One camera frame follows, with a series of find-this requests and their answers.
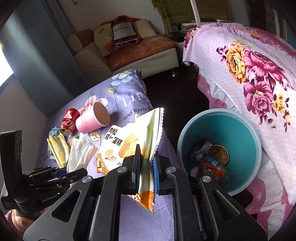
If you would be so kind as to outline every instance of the couch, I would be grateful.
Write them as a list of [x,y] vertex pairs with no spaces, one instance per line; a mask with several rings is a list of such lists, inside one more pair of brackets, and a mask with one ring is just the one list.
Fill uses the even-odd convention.
[[146,78],[179,66],[176,43],[162,35],[116,49],[108,57],[96,47],[91,29],[71,34],[67,41],[77,64],[94,85],[128,69],[141,70]]

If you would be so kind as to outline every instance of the teal trash can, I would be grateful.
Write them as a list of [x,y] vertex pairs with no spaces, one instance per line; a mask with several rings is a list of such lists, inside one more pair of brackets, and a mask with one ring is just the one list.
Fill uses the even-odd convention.
[[261,163],[261,141],[255,128],[241,114],[225,109],[211,109],[193,117],[179,137],[177,151],[184,166],[192,148],[205,141],[224,146],[229,160],[224,165],[228,178],[222,187],[233,196],[255,178]]

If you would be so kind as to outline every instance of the blue flower print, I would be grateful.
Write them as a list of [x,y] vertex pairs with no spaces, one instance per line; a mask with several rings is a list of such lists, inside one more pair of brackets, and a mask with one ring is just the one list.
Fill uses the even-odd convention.
[[113,82],[111,83],[112,86],[117,86],[119,85],[121,82],[122,83],[127,83],[130,82],[133,78],[138,79],[138,76],[136,74],[136,70],[134,69],[129,69],[126,70],[122,73],[119,73],[115,76],[112,77]]

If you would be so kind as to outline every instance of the sofa leg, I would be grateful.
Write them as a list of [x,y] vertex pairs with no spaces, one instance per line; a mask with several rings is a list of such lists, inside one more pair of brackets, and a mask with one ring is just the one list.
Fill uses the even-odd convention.
[[178,74],[175,72],[175,69],[171,69],[171,74],[172,77],[176,77]]

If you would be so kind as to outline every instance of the metal screw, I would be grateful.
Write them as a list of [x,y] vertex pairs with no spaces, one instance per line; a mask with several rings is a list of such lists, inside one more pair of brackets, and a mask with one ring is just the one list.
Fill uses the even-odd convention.
[[83,181],[84,183],[89,183],[89,182],[91,181],[91,176],[85,176],[85,177],[83,177],[83,178],[82,178],[82,181]]
[[173,173],[173,172],[177,171],[177,169],[175,167],[168,167],[167,170],[170,173]]
[[117,168],[117,171],[118,171],[119,173],[124,173],[124,172],[127,171],[127,168],[126,168],[126,167],[119,167],[119,168]]
[[209,176],[203,176],[202,177],[202,180],[205,182],[205,183],[209,183],[211,181],[211,177]]

